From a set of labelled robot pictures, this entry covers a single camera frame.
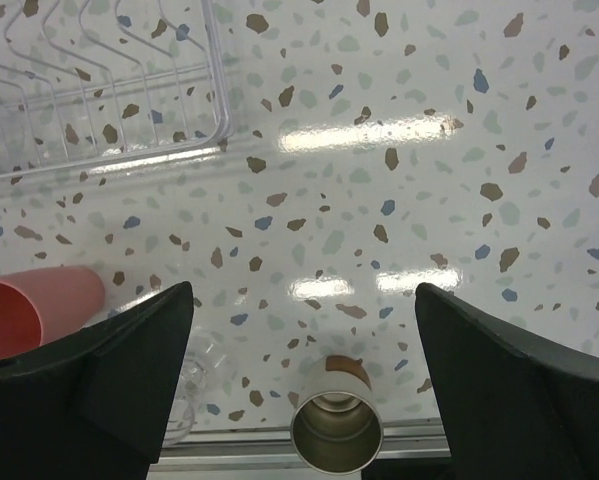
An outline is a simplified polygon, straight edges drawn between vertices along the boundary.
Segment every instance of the terrazzo countertop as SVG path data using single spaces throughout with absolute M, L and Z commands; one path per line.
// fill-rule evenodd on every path
M 90 265 L 108 314 L 191 281 L 236 369 L 200 430 L 288 425 L 331 353 L 363 358 L 384 421 L 438 416 L 423 281 L 599 356 L 599 0 L 215 15 L 235 133 L 139 172 L 0 183 L 0 274 Z

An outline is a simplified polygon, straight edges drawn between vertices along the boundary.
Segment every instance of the dish rack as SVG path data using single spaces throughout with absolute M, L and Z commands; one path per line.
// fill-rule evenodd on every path
M 212 0 L 0 0 L 0 177 L 231 133 Z

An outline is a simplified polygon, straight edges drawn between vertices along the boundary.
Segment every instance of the stainless steel cup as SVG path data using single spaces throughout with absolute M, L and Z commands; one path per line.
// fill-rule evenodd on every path
M 308 465 L 346 475 L 372 462 L 383 441 L 370 378 L 360 363 L 330 356 L 310 368 L 290 425 L 292 443 Z

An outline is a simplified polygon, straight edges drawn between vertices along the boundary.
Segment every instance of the white wire dish rack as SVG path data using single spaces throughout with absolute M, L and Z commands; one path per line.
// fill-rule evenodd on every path
M 0 177 L 230 134 L 212 0 L 0 0 Z

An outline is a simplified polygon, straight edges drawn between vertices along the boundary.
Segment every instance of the pink plastic cup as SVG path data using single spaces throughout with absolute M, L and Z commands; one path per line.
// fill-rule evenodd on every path
M 103 306 L 103 283 L 86 267 L 0 277 L 0 359 L 79 330 Z

